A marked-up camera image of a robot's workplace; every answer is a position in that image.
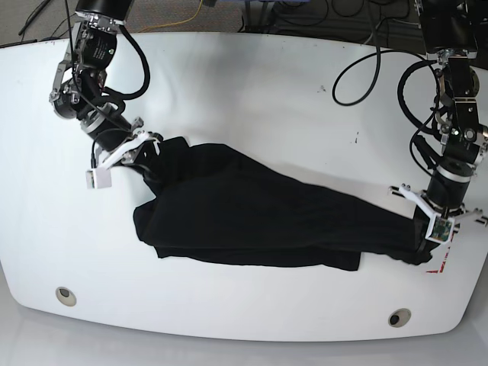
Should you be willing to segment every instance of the gray floor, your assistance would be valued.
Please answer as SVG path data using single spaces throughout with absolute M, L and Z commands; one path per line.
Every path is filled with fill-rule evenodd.
M 18 31 L 29 14 L 42 0 L 0 0 L 0 45 L 21 40 Z M 69 0 L 73 13 L 78 0 Z M 129 16 L 127 28 L 137 32 L 147 25 L 166 24 L 191 17 L 199 0 L 136 0 Z M 28 29 L 25 40 L 49 37 L 66 18 L 64 0 L 52 0 L 40 17 Z M 203 7 L 193 21 L 160 31 L 235 32 L 241 26 L 241 10 L 237 2 L 218 2 L 214 8 Z M 59 29 L 57 35 L 66 30 Z

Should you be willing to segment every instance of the black garment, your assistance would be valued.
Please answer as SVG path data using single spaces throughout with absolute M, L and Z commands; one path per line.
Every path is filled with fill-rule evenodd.
M 156 199 L 134 212 L 137 235 L 158 257 L 230 265 L 355 271 L 361 252 L 418 265 L 413 220 L 356 197 L 285 177 L 228 146 L 161 144 Z

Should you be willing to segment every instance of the black cable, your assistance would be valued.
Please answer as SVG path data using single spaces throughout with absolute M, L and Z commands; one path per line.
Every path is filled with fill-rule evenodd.
M 93 144 L 91 145 L 91 168 L 96 169 L 97 168 L 97 159 L 95 158 L 95 147 L 97 144 L 97 141 L 100 139 L 100 137 L 104 136 L 106 133 L 109 132 L 124 132 L 127 133 L 126 130 L 123 130 L 121 128 L 109 128 L 108 130 L 101 131 L 94 139 L 93 139 Z
M 422 128 L 423 133 L 427 133 L 428 135 L 433 134 L 432 128 L 428 127 L 422 127 L 423 123 L 418 120 L 410 111 L 408 106 L 406 105 L 405 102 L 405 97 L 404 97 L 404 90 L 405 90 L 405 85 L 406 81 L 408 78 L 417 70 L 421 69 L 422 67 L 426 66 L 431 66 L 437 63 L 437 61 L 427 61 L 427 60 L 422 60 L 417 63 L 414 63 L 411 65 L 405 72 L 403 73 L 402 77 L 400 78 L 400 81 L 398 82 L 398 88 L 396 89 L 396 96 L 398 97 L 398 104 L 400 105 L 400 108 L 402 109 L 403 113 L 405 114 L 405 117 L 408 118 L 412 124 L 417 127 L 417 128 Z
M 73 13 L 71 14 L 69 17 L 72 18 L 76 15 L 76 13 Z M 59 25 L 56 27 L 56 29 L 54 30 L 53 34 L 51 34 L 51 37 L 54 37 L 54 34 L 58 31 L 58 29 L 60 29 L 62 27 L 63 24 L 65 24 L 65 22 L 68 21 L 68 19 L 64 19 L 61 23 L 59 23 Z
M 361 7 L 360 7 L 358 10 L 354 11 L 354 12 L 353 12 L 353 13 L 351 13 L 351 14 L 343 14 L 343 13 L 341 13 L 341 12 L 337 11 L 336 6 L 334 5 L 334 4 L 335 4 L 335 2 L 334 2 L 334 1 L 335 1 L 335 0 L 332 0 L 332 1 L 331 1 L 331 3 L 330 3 L 330 5 L 331 5 L 331 7 L 332 7 L 332 10 L 333 10 L 333 11 L 334 11 L 334 12 L 335 12 L 335 13 L 336 13 L 336 14 L 337 14 L 339 17 L 343 17 L 343 18 L 352 18 L 352 17 L 355 17 L 356 15 L 358 15 L 359 13 L 361 13 L 361 12 L 362 12 L 362 10 L 363 10 L 363 8 L 364 8 L 364 0 L 361 0 Z
M 139 44 L 137 44 L 137 42 L 132 38 L 132 36 L 127 31 L 125 26 L 121 25 L 121 26 L 119 26 L 119 29 L 120 29 L 120 32 L 124 35 L 124 37 L 127 38 L 127 40 L 132 45 L 132 47 L 136 50 L 136 52 L 139 55 L 140 60 L 143 64 L 143 70 L 144 70 L 143 86 L 141 87 L 141 89 L 139 89 L 135 93 L 131 93 L 131 94 L 120 93 L 120 92 L 115 91 L 115 90 L 110 89 L 110 88 L 104 88 L 103 91 L 109 95 L 112 95 L 112 96 L 119 98 L 119 99 L 122 99 L 124 101 L 132 101 L 133 99 L 137 99 L 138 97 L 142 96 L 147 91 L 147 89 L 149 88 L 149 84 L 151 82 L 151 72 L 149 71 L 149 64 L 147 62 L 146 55 L 144 54 L 144 52 L 139 47 Z
M 370 0 L 370 1 L 371 1 L 371 4 L 375 4 L 378 6 L 388 6 L 388 5 L 392 5 L 396 0 L 389 0 L 388 2 L 378 2 L 378 1 L 374 1 L 374 0 Z
M 119 117 L 125 111 L 126 107 L 124 101 L 119 98 L 112 97 L 111 95 L 95 97 L 91 100 L 91 102 L 97 107 L 101 107 L 106 103 L 112 103 L 117 105 L 117 110 L 111 115 L 112 118 Z M 88 113 L 90 113 L 92 110 L 92 106 L 86 105 L 83 109 L 80 110 L 80 112 L 77 113 L 76 118 L 79 120 L 84 120 L 88 116 Z
M 68 21 L 68 33 L 69 33 L 69 48 L 71 50 L 71 73 L 72 73 L 72 78 L 73 78 L 73 84 L 76 88 L 76 91 L 79 93 L 80 97 L 90 106 L 92 107 L 95 111 L 97 111 L 103 118 L 106 120 L 110 121 L 113 125 L 120 127 L 121 130 L 123 128 L 120 126 L 120 124 L 107 114 L 105 114 L 103 111 L 101 111 L 96 105 L 94 105 L 88 98 L 86 98 L 80 88 L 78 87 L 78 81 L 76 79 L 76 74 L 75 74 L 75 48 L 74 48 L 74 42 L 73 42 L 73 36 L 71 32 L 71 17 L 69 16 L 69 5 L 68 5 L 68 0 L 64 0 L 64 5 L 66 9 L 66 19 Z
M 390 48 L 390 22 L 387 21 L 387 48 Z
M 31 13 L 30 15 L 27 17 L 26 21 L 25 21 L 25 24 L 24 26 L 22 27 L 22 30 L 20 32 L 18 32 L 18 35 L 20 36 L 22 34 L 22 38 L 21 38 L 21 42 L 19 44 L 22 44 L 24 42 L 24 38 L 25 38 L 25 34 L 27 33 L 27 23 L 29 23 L 31 21 L 31 18 L 34 16 L 34 14 L 36 13 L 37 10 L 39 10 L 39 8 L 41 7 L 41 5 L 43 5 L 44 2 L 41 2 Z
M 39 14 L 44 10 L 46 6 L 51 2 L 51 0 L 43 0 L 35 9 L 30 13 L 29 18 L 25 21 L 24 26 L 22 29 L 18 32 L 18 35 L 21 36 L 24 34 L 27 29 L 30 27 L 31 23 L 34 21 L 35 18 L 39 16 Z
M 244 29 L 244 16 L 241 15 L 241 21 L 242 21 L 242 25 L 241 25 L 241 28 L 239 28 L 239 30 L 237 31 L 237 33 L 241 33 L 242 30 Z
M 306 4 L 306 2 L 299 2 L 298 5 L 291 5 L 288 4 L 287 2 L 278 2 L 282 6 L 286 6 L 287 8 L 300 8 Z
M 274 12 L 274 14 L 276 15 L 277 18 L 281 19 L 285 23 L 288 23 L 291 25 L 297 25 L 298 27 L 315 27 L 316 25 L 319 25 L 319 24 L 323 23 L 324 21 L 326 21 L 327 17 L 329 16 L 329 3 L 327 2 L 327 0 L 325 0 L 325 3 L 327 4 L 327 10 L 326 10 L 326 13 L 323 15 L 323 17 L 319 21 L 316 21 L 315 23 L 309 23 L 309 24 L 301 24 L 301 23 L 295 23 L 293 21 L 289 21 L 288 19 L 282 17 L 282 15 L 285 15 L 285 14 L 280 14 L 280 13 L 276 12 L 276 10 L 274 8 L 272 9 L 272 11 Z
M 351 102 L 348 102 L 348 103 L 344 103 L 344 102 L 339 101 L 337 99 L 337 97 L 336 97 L 337 85 L 339 84 L 339 81 L 344 76 L 344 74 L 346 74 L 347 71 L 350 70 L 350 68 L 354 67 L 358 63 L 364 61 L 365 59 L 368 59 L 371 55 L 370 56 L 366 56 L 366 58 L 363 57 L 362 59 L 359 59 L 358 61 L 352 63 L 351 65 L 349 65 L 348 67 L 346 67 L 339 74 L 338 78 L 334 82 L 334 86 L 332 87 L 332 99 L 334 100 L 335 103 L 337 103 L 337 104 L 339 104 L 341 106 L 344 106 L 344 107 L 351 107 L 353 105 L 357 105 L 357 104 L 361 103 L 364 99 L 366 99 L 369 96 L 369 94 L 371 94 L 371 92 L 373 91 L 374 86 L 376 85 L 376 83 L 378 81 L 378 76 L 380 75 L 381 54 L 382 54 L 382 52 L 381 52 L 380 45 L 378 43 L 378 34 L 377 34 L 377 31 L 376 31 L 376 27 L 374 25 L 373 15 L 371 13 L 371 4 L 370 4 L 369 0 L 366 0 L 366 2 L 368 4 L 368 20 L 369 20 L 369 24 L 370 24 L 370 27 L 371 27 L 371 33 L 373 34 L 374 45 L 376 46 L 376 53 L 374 53 L 376 55 L 376 69 L 374 70 L 373 80 L 371 81 L 371 85 L 370 85 L 369 89 L 357 101 L 351 101 Z

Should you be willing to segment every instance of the wire bundle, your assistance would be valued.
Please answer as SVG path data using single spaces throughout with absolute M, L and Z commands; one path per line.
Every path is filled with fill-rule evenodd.
M 433 177 L 433 175 L 426 168 L 424 168 L 419 163 L 419 160 L 415 157 L 415 154 L 413 153 L 413 145 L 414 145 L 414 142 L 416 141 L 416 138 L 419 136 L 419 134 L 421 132 L 424 132 L 424 133 L 427 133 L 427 134 L 435 134 L 435 131 L 436 131 L 435 126 L 430 127 L 430 128 L 428 127 L 428 125 L 431 122 L 432 123 L 435 123 L 434 116 L 435 116 L 435 113 L 439 109 L 439 102 L 440 102 L 440 85 L 439 85 L 439 81 L 437 79 L 437 76 L 435 75 L 435 70 L 432 68 L 432 64 L 434 62 L 428 61 L 428 60 L 424 59 L 422 56 L 420 56 L 420 55 L 418 55 L 416 53 L 410 52 L 410 51 L 405 51 L 405 50 L 383 50 L 382 51 L 380 49 L 379 45 L 378 45 L 378 42 L 377 42 L 377 39 L 378 39 L 378 36 L 377 36 L 377 26 L 374 25 L 373 17 L 372 17 L 372 14 L 371 14 L 371 5 L 370 5 L 371 1 L 370 0 L 366 0 L 366 2 L 368 4 L 368 20 L 369 20 L 370 27 L 371 27 L 372 39 L 374 41 L 374 45 L 376 46 L 376 52 L 375 53 L 372 53 L 370 55 L 367 55 L 365 57 L 362 57 L 362 58 L 358 59 L 357 61 L 354 61 L 351 65 L 347 66 L 339 74 L 338 78 L 334 82 L 334 86 L 332 87 L 332 99 L 334 100 L 335 103 L 337 103 L 337 104 L 339 104 L 341 106 L 344 106 L 344 107 L 351 107 L 351 106 L 357 105 L 357 104 L 361 103 L 364 99 L 366 99 L 371 94 L 371 92 L 374 89 L 374 86 L 377 83 L 378 76 L 380 74 L 381 55 L 382 54 L 385 54 L 385 53 L 407 53 L 409 55 L 412 55 L 412 56 L 420 59 L 419 62 L 417 62 L 417 63 L 413 64 L 412 66 L 410 66 L 403 73 L 403 75 L 402 75 L 402 77 L 400 79 L 399 85 L 398 85 L 397 94 L 398 94 L 398 102 L 400 104 L 400 107 L 401 107 L 403 113 L 406 115 L 406 117 L 409 119 L 409 121 L 412 122 L 412 124 L 417 127 L 416 132 L 413 134 L 413 136 L 412 136 L 412 138 L 410 139 L 410 142 L 409 142 L 409 152 L 410 152 L 410 155 L 412 156 L 412 159 L 415 162 L 415 164 L 417 164 L 417 166 L 420 167 L 421 170 L 424 171 L 424 173 L 426 173 L 430 177 Z M 375 69 L 375 72 L 374 72 L 373 80 L 371 81 L 371 85 L 368 88 L 368 90 L 364 93 L 364 95 L 362 97 L 360 97 L 356 101 L 351 101 L 351 102 L 339 101 L 338 98 L 337 98 L 337 96 L 336 96 L 336 89 L 337 89 L 337 86 L 338 86 L 340 80 L 344 76 L 344 74 L 346 74 L 347 71 L 349 71 L 354 66 L 356 66 L 359 63 L 362 63 L 363 61 L 365 61 L 366 59 L 369 59 L 369 58 L 374 57 L 374 56 L 376 56 L 376 60 L 377 60 L 377 62 L 376 62 L 376 69 Z M 436 95 L 435 95 L 435 100 L 434 100 L 435 101 L 435 106 L 433 107 L 432 112 L 431 112 L 429 118 L 425 122 L 423 122 L 423 123 L 421 121 L 419 121 L 415 116 L 413 116 L 413 114 L 410 112 L 409 108 L 406 106 L 406 102 L 405 102 L 405 99 L 403 97 L 403 90 L 405 88 L 405 85 L 406 85 L 406 82 L 407 82 L 408 78 L 416 70 L 421 69 L 422 67 L 428 67 L 429 68 L 429 70 L 431 71 L 432 75 L 434 76 L 435 87 L 436 87 Z

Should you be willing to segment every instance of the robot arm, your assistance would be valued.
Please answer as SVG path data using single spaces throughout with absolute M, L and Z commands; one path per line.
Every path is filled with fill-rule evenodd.
M 441 66 L 436 77 L 441 89 L 438 102 L 442 107 L 430 128 L 423 128 L 406 106 L 403 110 L 416 126 L 421 126 L 421 132 L 432 134 L 439 141 L 442 156 L 423 137 L 417 136 L 413 142 L 433 170 L 429 187 L 417 193 L 404 185 L 392 192 L 417 205 L 414 220 L 421 227 L 420 245 L 426 240 L 449 243 L 463 220 L 488 224 L 483 211 L 466 210 L 463 205 L 470 180 L 488 151 L 488 128 L 479 123 L 475 98 L 479 82 L 470 67 L 470 59 L 477 56 L 470 20 L 470 11 L 476 2 L 416 2 L 428 59 Z M 157 166 L 151 166 L 151 161 L 159 154 L 158 143 L 162 137 L 142 130 L 135 133 L 143 126 L 142 120 L 138 118 L 130 124 L 122 115 L 125 101 L 141 96 L 149 87 L 150 77 L 142 50 L 124 27 L 132 3 L 133 0 L 79 0 L 76 11 L 84 21 L 72 29 L 72 42 L 58 66 L 50 95 L 56 113 L 80 120 L 82 130 L 93 139 L 92 167 L 87 172 L 90 188 L 110 187 L 110 169 L 118 165 L 130 167 L 148 179 L 161 176 Z M 105 70 L 117 49 L 117 30 L 137 50 L 145 71 L 143 87 L 128 95 L 105 86 Z M 63 81 L 69 70 L 72 78 Z M 405 82 L 406 79 L 403 84 L 400 82 L 399 96 L 403 94 Z M 101 162 L 95 154 L 96 143 L 108 153 Z
M 413 142 L 433 170 L 429 187 L 419 193 L 407 185 L 394 191 L 417 205 L 414 220 L 424 222 L 420 239 L 439 244 L 451 242 L 464 220 L 488 224 L 482 210 L 467 210 L 463 204 L 470 181 L 488 151 L 488 128 L 480 124 L 477 111 L 480 85 L 470 67 L 470 60 L 477 57 L 470 20 L 475 6 L 476 2 L 463 0 L 417 1 L 427 59 L 441 67 L 436 70 L 439 109 L 432 127 L 422 132 L 432 134 L 440 142 L 442 155 L 417 136 Z M 399 84 L 400 105 L 406 78 Z M 422 124 L 408 109 L 406 116 L 416 126 Z
M 111 186 L 110 169 L 130 167 L 146 177 L 157 176 L 149 162 L 158 154 L 162 137 L 135 130 L 143 126 L 137 118 L 130 124 L 124 117 L 125 101 L 143 95 L 149 87 L 149 65 L 143 51 L 125 29 L 130 12 L 129 0 L 80 0 L 76 8 L 84 21 L 75 24 L 64 60 L 59 64 L 50 94 L 55 112 L 63 118 L 76 118 L 83 132 L 93 140 L 91 169 L 87 172 L 90 188 Z M 117 50 L 117 30 L 134 46 L 144 68 L 144 82 L 139 91 L 124 94 L 105 86 L 106 68 Z M 71 78 L 63 81 L 66 72 Z M 95 154 L 95 144 L 100 146 Z M 108 156 L 99 162 L 101 151 Z

